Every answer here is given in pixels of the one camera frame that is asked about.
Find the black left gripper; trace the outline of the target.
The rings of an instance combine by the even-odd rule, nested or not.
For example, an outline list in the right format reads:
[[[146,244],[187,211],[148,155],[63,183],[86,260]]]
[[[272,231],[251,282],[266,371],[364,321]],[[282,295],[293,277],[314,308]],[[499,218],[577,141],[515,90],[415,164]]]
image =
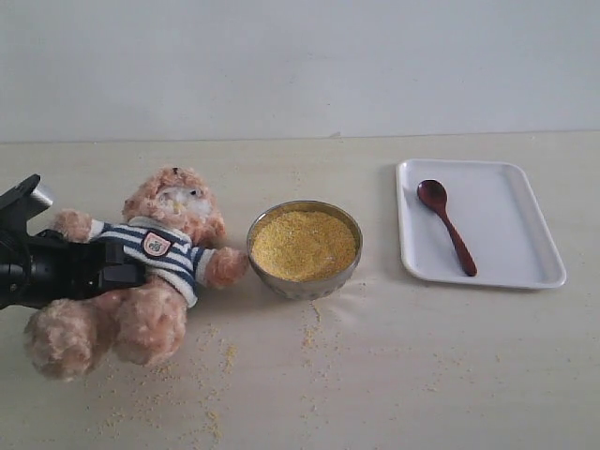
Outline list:
[[[118,243],[72,243],[58,232],[1,231],[1,308],[41,309],[142,286],[145,268],[126,262]]]

